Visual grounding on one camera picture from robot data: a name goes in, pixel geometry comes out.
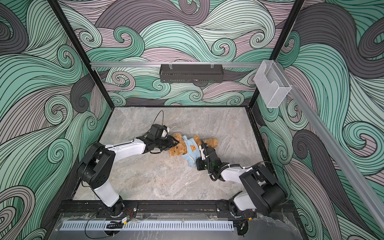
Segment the brown teddy bear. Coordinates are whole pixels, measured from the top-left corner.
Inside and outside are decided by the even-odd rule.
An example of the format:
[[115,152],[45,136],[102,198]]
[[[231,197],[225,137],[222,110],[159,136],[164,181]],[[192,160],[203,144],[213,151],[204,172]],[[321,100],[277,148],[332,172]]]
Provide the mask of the brown teddy bear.
[[[169,154],[171,156],[182,156],[182,155],[185,155],[188,153],[188,147],[190,147],[190,145],[194,145],[191,150],[192,152],[196,152],[197,149],[199,148],[199,146],[202,145],[201,143],[201,139],[199,136],[193,136],[193,138],[191,138],[190,140],[193,140],[194,141],[194,144],[188,144],[187,143],[187,140],[184,140],[183,139],[183,136],[180,134],[180,133],[175,133],[173,135],[173,137],[179,142],[176,146],[170,148],[168,150]],[[208,147],[211,147],[211,148],[216,148],[218,145],[219,145],[219,141],[216,139],[216,138],[211,138],[211,139],[207,139],[207,140],[203,140],[203,142],[205,144],[208,145]]]

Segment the light blue fleece hoodie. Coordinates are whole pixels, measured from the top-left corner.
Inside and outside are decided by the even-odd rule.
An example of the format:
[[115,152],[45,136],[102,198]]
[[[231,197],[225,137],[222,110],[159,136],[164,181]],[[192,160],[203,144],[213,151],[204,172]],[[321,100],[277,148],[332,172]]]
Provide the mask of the light blue fleece hoodie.
[[197,160],[201,158],[199,146],[193,138],[187,139],[186,136],[182,136],[182,139],[187,147],[187,153],[183,154],[182,157],[188,162],[189,167],[196,167]]

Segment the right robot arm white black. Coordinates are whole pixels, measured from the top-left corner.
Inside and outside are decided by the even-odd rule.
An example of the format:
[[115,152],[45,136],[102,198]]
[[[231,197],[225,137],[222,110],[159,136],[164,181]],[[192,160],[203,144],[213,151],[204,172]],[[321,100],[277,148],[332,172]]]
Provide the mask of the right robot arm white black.
[[223,163],[216,150],[202,142],[199,146],[201,157],[197,160],[198,170],[208,171],[211,181],[235,182],[242,184],[245,191],[229,199],[228,209],[234,218],[271,211],[288,198],[288,192],[263,163],[251,167]]

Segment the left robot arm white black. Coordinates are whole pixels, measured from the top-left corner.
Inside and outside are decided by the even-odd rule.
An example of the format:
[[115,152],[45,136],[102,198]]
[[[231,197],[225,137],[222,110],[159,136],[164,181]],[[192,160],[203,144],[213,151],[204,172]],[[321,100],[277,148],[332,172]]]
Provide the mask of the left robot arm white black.
[[153,124],[142,136],[126,143],[103,145],[96,142],[91,145],[77,169],[80,179],[87,183],[95,195],[101,200],[111,216],[119,216],[124,207],[122,197],[110,183],[110,173],[115,162],[136,155],[154,154],[175,147],[179,141],[168,134],[165,125]]

